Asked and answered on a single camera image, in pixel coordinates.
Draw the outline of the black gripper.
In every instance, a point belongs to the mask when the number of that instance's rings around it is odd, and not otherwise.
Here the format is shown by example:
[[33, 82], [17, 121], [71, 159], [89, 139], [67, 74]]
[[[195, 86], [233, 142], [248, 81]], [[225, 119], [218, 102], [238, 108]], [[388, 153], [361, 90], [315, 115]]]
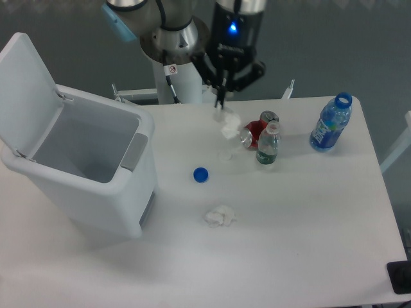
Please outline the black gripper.
[[256, 59], [256, 43], [265, 2], [216, 2], [205, 48], [191, 55], [203, 81], [216, 92], [214, 107], [224, 107], [229, 92], [261, 78], [265, 65]]

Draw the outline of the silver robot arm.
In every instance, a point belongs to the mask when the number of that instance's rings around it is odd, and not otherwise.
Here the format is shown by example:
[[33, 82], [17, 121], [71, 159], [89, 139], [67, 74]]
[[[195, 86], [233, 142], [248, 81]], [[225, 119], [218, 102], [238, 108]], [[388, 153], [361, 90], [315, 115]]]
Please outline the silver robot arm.
[[152, 61], [160, 104], [201, 103], [203, 88], [227, 96], [261, 78], [256, 58], [265, 1], [215, 1], [212, 25], [193, 14], [192, 1], [106, 1], [116, 28], [139, 39]]

